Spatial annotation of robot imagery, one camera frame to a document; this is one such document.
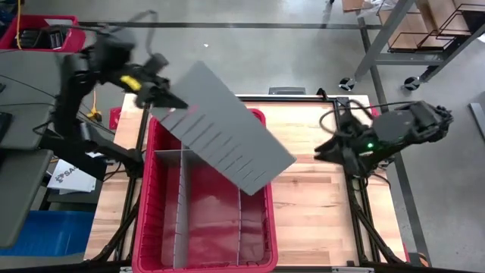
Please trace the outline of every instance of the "butcher block tabletop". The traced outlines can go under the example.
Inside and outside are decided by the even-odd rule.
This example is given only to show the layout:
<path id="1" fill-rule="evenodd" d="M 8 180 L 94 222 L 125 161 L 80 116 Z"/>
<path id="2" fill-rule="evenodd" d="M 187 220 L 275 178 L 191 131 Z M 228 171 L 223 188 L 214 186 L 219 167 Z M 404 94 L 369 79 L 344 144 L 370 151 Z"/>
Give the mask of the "butcher block tabletop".
<path id="1" fill-rule="evenodd" d="M 367 96 L 346 96 L 369 105 Z M 277 232 L 278 265 L 346 265 L 358 263 L 350 218 L 349 200 L 343 169 L 339 165 L 317 162 L 314 148 L 331 138 L 318 125 L 318 119 L 333 110 L 323 102 L 245 102 L 266 117 L 267 129 L 296 157 L 296 162 L 271 183 Z M 370 123 L 363 111 L 352 113 Z M 126 95 L 114 142 L 134 148 L 142 110 Z M 335 129 L 333 115 L 324 123 Z M 385 172 L 378 174 L 386 177 Z M 118 229 L 127 193 L 128 177 L 119 173 L 104 182 L 84 258 L 96 256 Z M 136 185 L 133 203 L 141 180 Z M 405 260 L 399 226 L 389 185 L 370 177 L 367 188 L 374 226 L 388 246 Z M 131 244 L 132 227 L 127 232 L 124 256 Z M 365 251 L 371 258 L 364 232 Z"/>

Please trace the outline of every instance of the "gray floor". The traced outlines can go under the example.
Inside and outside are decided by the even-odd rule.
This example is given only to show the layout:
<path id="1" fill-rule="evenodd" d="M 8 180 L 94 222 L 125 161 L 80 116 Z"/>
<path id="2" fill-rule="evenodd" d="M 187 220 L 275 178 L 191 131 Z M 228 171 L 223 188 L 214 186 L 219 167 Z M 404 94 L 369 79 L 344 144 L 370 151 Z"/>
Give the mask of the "gray floor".
<path id="1" fill-rule="evenodd" d="M 80 20 L 94 21 L 126 20 L 153 9 L 163 22 L 356 24 L 354 14 L 342 13 L 340 1 L 329 8 L 325 0 L 42 0 L 27 1 L 25 9 L 26 13 L 74 14 Z M 376 18 L 366 21 L 377 22 Z M 147 29 L 133 31 L 140 44 L 145 41 Z M 273 86 L 302 86 L 308 93 L 323 87 L 330 94 L 348 94 L 336 84 L 350 76 L 364 56 L 357 30 L 159 29 L 153 49 L 171 62 L 164 75 L 172 80 L 194 61 L 203 60 L 238 94 L 263 94 Z M 146 57 L 140 46 L 135 61 Z M 473 42 L 414 93 L 404 93 L 399 87 L 424 67 L 379 70 L 389 102 L 424 99 L 453 110 L 455 122 L 444 140 L 413 146 L 402 154 L 433 266 L 485 272 L 485 142 L 467 107 L 485 91 L 485 44 Z M 98 108 L 107 120 L 109 109 L 121 105 L 123 94 L 109 85 L 97 90 Z M 352 93 L 369 95 L 377 103 L 369 74 Z M 388 175 L 402 236 L 413 251 L 396 173 L 391 168 Z"/>

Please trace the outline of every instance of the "yellow tag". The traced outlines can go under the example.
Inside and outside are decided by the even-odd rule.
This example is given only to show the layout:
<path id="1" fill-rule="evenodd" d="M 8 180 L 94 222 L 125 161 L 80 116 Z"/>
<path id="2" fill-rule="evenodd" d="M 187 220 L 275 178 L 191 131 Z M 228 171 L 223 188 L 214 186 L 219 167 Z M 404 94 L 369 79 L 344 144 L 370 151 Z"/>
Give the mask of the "yellow tag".
<path id="1" fill-rule="evenodd" d="M 138 80 L 133 79 L 130 76 L 122 76 L 120 80 L 126 83 L 133 91 L 139 91 L 142 89 L 142 84 L 138 82 Z"/>

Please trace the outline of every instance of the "gray plastic divider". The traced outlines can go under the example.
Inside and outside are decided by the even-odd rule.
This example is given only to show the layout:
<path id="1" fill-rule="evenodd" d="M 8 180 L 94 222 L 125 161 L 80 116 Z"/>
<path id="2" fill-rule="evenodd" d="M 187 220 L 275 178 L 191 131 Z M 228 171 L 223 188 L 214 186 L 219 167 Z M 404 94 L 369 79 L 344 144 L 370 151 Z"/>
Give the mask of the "gray plastic divider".
<path id="1" fill-rule="evenodd" d="M 179 193 L 177 205 L 177 221 L 175 225 L 174 269 L 185 268 L 189 259 L 189 207 L 190 207 L 190 168 L 204 161 L 192 150 L 183 146 L 182 149 L 155 151 L 165 164 L 180 166 Z M 241 228 L 243 224 L 241 212 L 241 190 L 238 190 L 239 234 L 237 243 L 236 263 L 239 264 L 241 250 Z"/>
<path id="2" fill-rule="evenodd" d="M 253 195 L 295 162 L 203 62 L 196 62 L 171 92 L 189 108 L 154 107 L 153 117 L 243 192 Z"/>

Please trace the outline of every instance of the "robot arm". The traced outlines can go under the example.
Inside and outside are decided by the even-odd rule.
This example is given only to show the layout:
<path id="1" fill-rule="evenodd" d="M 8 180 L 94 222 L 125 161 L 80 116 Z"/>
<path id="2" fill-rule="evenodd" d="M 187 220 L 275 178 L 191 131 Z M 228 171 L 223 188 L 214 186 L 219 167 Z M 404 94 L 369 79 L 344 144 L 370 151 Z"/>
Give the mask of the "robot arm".
<path id="1" fill-rule="evenodd" d="M 344 165 L 355 177 L 369 177 L 378 164 L 411 144 L 436 142 L 448 133 L 453 117 L 443 107 L 413 102 L 362 124 L 345 107 L 340 130 L 315 149 L 317 160 Z"/>
<path id="2" fill-rule="evenodd" d="M 67 55 L 62 61 L 61 93 L 56 97 L 52 114 L 55 132 L 62 138 L 46 138 L 44 143 L 57 156 L 85 172 L 89 169 L 83 168 L 83 164 L 90 159 L 84 153 L 96 151 L 122 162 L 129 176 L 140 177 L 143 169 L 140 151 L 114 144 L 90 123 L 77 118 L 84 96 L 98 83 L 112 83 L 126 93 L 136 94 L 135 104 L 139 108 L 148 105 L 187 108 L 188 105 L 170 92 L 168 79 L 157 75 L 168 65 L 162 55 L 151 55 L 143 65 L 130 63 L 135 43 L 129 30 L 103 30 L 96 37 L 94 45 Z"/>
<path id="3" fill-rule="evenodd" d="M 54 127 L 63 137 L 79 136 L 77 112 L 84 96 L 96 84 L 112 83 L 126 93 L 135 93 L 136 106 L 148 103 L 158 107 L 187 108 L 170 93 L 168 79 L 157 75 L 167 60 L 154 54 L 144 64 L 130 63 L 135 43 L 128 30 L 97 34 L 94 45 L 64 57 L 61 66 L 61 93 L 56 99 Z"/>

